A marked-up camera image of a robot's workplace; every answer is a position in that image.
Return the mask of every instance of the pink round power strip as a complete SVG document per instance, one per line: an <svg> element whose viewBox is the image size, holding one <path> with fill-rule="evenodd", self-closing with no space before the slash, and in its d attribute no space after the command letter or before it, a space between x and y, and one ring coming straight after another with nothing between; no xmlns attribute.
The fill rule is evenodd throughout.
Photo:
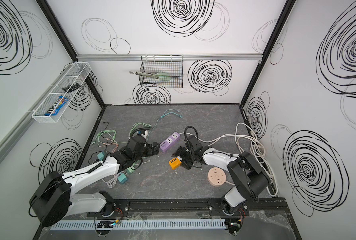
<svg viewBox="0 0 356 240"><path fill-rule="evenodd" d="M209 180L209 183L211 185L219 187L220 185L225 183L226 174L219 167L213 167L209 170L209 173L207 174L207 180Z"/></svg>

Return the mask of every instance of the black wire basket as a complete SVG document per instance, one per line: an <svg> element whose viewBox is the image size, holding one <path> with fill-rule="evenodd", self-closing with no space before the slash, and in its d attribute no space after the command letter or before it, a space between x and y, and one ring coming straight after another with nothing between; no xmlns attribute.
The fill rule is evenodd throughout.
<svg viewBox="0 0 356 240"><path fill-rule="evenodd" d="M183 88L183 57L179 55L142 56L141 72L154 76L139 76L141 86L153 83L153 86L165 88Z"/></svg>

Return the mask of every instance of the wire mesh basket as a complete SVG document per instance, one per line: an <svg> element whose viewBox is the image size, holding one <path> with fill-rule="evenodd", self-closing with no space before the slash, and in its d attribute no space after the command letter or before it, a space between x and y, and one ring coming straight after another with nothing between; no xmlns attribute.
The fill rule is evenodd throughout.
<svg viewBox="0 0 356 240"><path fill-rule="evenodd" d="M69 106L78 89L72 91L72 86L82 86L85 79L91 72L89 63L75 62L61 75L60 80L54 85L51 92L36 108L31 115L33 119L40 123L58 122L63 112Z"/></svg>
<svg viewBox="0 0 356 240"><path fill-rule="evenodd" d="M166 88L183 88L183 56L153 55L142 56L141 72L153 76L139 76L141 86L154 83Z"/></svg>

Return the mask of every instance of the orange power adapter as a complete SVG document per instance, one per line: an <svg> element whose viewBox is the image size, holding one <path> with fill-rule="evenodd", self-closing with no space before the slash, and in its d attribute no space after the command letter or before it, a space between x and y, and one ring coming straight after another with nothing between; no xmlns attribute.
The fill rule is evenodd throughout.
<svg viewBox="0 0 356 240"><path fill-rule="evenodd" d="M176 169L177 167L179 167L181 165L181 163L182 163L181 158L179 156L175 157L169 161L170 167L172 169Z"/></svg>

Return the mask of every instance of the purple power strip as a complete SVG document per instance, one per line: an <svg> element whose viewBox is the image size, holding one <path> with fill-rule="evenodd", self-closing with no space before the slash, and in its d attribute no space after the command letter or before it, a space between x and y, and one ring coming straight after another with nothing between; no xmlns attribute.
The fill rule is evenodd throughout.
<svg viewBox="0 0 356 240"><path fill-rule="evenodd" d="M174 132L173 134L171 134L170 137L168 137L161 143L161 147L159 148L159 150L162 152L166 152L172 145L174 145L180 139L180 137L181 136L179 135L179 133Z"/></svg>

